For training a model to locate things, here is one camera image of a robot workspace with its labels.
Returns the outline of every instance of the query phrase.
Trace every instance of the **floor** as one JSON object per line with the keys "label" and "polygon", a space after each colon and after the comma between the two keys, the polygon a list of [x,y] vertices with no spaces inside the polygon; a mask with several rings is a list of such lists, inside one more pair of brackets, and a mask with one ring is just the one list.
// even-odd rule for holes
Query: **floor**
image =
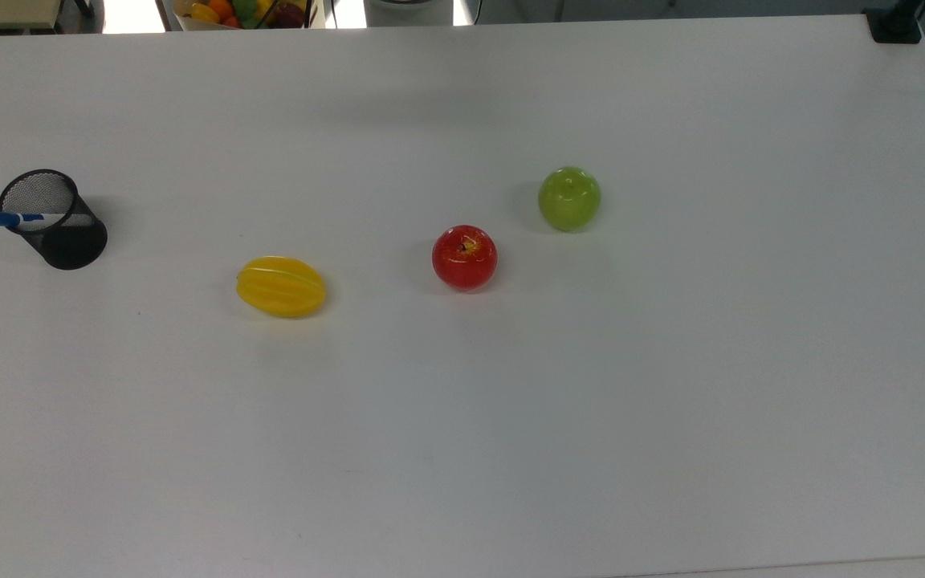
{"label": "floor", "polygon": [[[67,34],[153,33],[180,30],[170,0],[89,0],[95,15],[85,18],[73,0],[63,0],[59,25]],[[329,6],[331,0],[324,0]],[[364,26],[363,0],[334,0],[340,28]],[[602,19],[722,18],[723,16],[858,14],[893,0],[453,0],[455,23],[568,22]],[[925,32],[925,16],[922,21]],[[328,26],[334,18],[328,15]],[[0,34],[21,34],[6,31]]]}

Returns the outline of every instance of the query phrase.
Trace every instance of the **orange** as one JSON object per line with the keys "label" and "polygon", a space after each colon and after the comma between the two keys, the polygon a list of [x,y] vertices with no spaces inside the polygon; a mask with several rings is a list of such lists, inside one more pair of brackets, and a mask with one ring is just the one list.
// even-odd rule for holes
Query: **orange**
{"label": "orange", "polygon": [[209,0],[209,8],[213,8],[217,16],[220,16],[220,22],[226,22],[230,16],[234,15],[234,7],[227,0]]}

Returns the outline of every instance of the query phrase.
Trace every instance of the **mesh pen holder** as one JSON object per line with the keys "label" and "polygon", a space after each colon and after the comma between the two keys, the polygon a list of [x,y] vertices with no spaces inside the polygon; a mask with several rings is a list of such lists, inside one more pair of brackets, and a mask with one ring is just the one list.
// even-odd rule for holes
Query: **mesh pen holder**
{"label": "mesh pen holder", "polygon": [[106,248],[106,226],[77,194],[73,179],[59,171],[38,169],[16,177],[2,191],[0,211],[62,214],[62,219],[36,230],[7,227],[60,270],[87,266]]}

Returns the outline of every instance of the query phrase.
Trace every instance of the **white table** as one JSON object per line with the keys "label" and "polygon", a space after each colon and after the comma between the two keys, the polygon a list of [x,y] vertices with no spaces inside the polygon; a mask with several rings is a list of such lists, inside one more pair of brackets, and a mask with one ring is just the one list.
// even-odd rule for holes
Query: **white table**
{"label": "white table", "polygon": [[[0,38],[40,167],[110,244],[0,231],[0,577],[925,556],[925,44],[862,16]],[[272,253],[319,315],[238,300]]]}

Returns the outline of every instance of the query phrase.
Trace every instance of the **fruit basket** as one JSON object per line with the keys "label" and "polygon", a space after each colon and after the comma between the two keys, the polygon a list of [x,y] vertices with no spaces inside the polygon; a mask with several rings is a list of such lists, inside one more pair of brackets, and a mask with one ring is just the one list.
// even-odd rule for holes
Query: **fruit basket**
{"label": "fruit basket", "polygon": [[172,8],[187,32],[324,28],[322,0],[173,0]]}

